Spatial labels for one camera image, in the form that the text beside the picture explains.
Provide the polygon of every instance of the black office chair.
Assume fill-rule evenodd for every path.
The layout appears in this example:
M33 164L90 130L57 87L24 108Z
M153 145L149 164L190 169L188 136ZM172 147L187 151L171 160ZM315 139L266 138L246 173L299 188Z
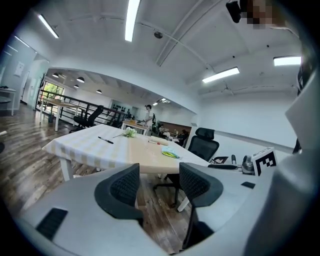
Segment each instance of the black office chair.
M71 130L69 133L77 132L87 127L94 126L95 119L104 111L104 106L99 105L96 110L86 119L86 117L75 116L73 120L77 122L78 128L75 130Z
M217 141L214 141L214 138L215 130L207 128L198 128L195 131L195 136L193 136L191 139L191 143L188 150L196 156L209 162L212 156L216 153L216 151L219 148L219 143ZM178 202L179 189L182 190L182 187L180 186L180 176L179 174L168 174L167 176L165 176L164 180L166 180L167 178L169 178L172 181L172 183L156 184L153 186L153 189L156 190L157 187L174 187L174 203L171 205L171 207L174 208L176 207Z

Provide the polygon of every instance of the pen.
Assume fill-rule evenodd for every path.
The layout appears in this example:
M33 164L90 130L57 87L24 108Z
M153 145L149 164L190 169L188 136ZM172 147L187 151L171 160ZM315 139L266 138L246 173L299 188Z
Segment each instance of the pen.
M105 138L101 138L100 136L98 136L98 138L101 139L101 140L103 140L103 141L105 141L105 142L108 142L108 143L110 143L110 144L113 144L113 142L110 141L110 140L107 140L107 139L105 139Z

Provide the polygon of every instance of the desk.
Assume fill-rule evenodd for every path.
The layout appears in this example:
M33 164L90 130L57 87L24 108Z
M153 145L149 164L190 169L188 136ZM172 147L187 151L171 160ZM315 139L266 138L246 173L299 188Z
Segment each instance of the desk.
M56 111L56 117L55 117L55 131L58 131L58 122L59 122L59 116L60 116L60 111L61 111L61 107L68 107L68 108L74 108L75 109L75 113L74 115L77 116L78 115L78 108L79 106L71 104L71 103L66 103L66 102L60 102L58 100L55 100L53 98L43 98L42 102L41 102L41 109L40 109L40 124L42 121L42 111L44 109L44 102L49 102L52 105L56 105L57 111Z
M177 174L179 163L188 162L207 167L209 163L178 144L169 141L180 158L162 154L162 145L149 143L149 137L136 134L134 138L121 135L123 130L105 124L96 125L52 140L43 150L60 157L65 181L73 179L71 160L87 166L106 169L128 164L140 164L141 174ZM110 144L98 136L114 142Z
M11 89L11 88L7 88L7 89L0 88L0 93L13 94L11 116L14 115L16 92L17 92L16 90Z
M134 124L134 123L131 123L130 121L124 120L124 121L122 122L121 129L122 129L122 130L125 130L125 129L127 128L127 126L131 126L131 127L134 127L134 128L143 130L143 135L146 135L146 134L147 134L147 131L149 130L149 128L148 128L147 126L143 126L143 125L139 125L139 124Z

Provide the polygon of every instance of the paper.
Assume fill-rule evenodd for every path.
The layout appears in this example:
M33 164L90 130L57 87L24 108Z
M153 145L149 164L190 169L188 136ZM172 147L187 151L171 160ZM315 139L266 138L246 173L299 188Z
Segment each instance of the paper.
M19 61L18 65L16 66L14 75L17 77L21 77L22 72L24 71L24 68L25 68L25 64L23 64L22 62Z

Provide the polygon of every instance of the man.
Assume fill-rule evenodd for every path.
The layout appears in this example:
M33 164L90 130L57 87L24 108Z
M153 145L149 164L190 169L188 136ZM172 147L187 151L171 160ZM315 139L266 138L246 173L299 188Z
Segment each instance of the man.
M152 133L152 124L153 124L153 118L154 118L154 113L151 111L151 105L146 105L145 109L146 109L146 114L145 114L145 118L143 120L144 122L144 126L148 127L148 131L146 132L147 136L150 136Z

